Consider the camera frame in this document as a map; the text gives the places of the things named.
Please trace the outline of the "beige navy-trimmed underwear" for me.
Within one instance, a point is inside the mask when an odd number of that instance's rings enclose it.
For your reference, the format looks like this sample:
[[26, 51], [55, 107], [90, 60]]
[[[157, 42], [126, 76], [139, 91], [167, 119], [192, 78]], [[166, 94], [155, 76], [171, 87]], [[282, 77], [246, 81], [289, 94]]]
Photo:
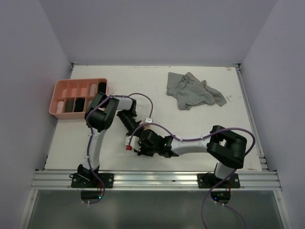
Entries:
[[146, 129], [150, 129], [150, 124], [152, 124], [153, 121], [142, 121], [140, 122], [140, 126], [142, 127], [142, 129], [146, 130]]

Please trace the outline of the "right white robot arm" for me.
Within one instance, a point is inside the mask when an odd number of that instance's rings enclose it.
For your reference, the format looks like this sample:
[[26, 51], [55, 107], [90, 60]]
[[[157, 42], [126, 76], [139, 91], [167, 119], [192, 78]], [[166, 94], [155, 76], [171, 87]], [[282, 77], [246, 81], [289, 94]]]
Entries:
[[215, 186], [224, 187], [229, 182], [229, 175], [244, 166], [247, 139], [215, 125], [207, 137], [194, 139], [182, 139], [173, 135], [162, 137], [151, 129], [141, 130], [138, 145], [138, 154], [145, 156], [158, 154], [171, 158], [190, 153], [209, 153], [218, 160], [212, 181]]

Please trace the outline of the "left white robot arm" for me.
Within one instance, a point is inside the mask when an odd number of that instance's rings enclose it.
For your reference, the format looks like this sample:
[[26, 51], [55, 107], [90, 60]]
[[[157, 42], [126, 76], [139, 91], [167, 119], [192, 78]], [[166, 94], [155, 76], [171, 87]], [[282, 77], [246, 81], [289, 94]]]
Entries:
[[77, 174], [88, 187], [98, 184], [100, 167], [100, 152], [107, 130], [113, 123], [117, 111], [124, 111], [130, 120], [136, 117], [135, 99], [125, 95], [106, 95], [98, 92], [85, 113], [86, 125], [89, 128], [89, 141], [86, 158], [78, 166]]

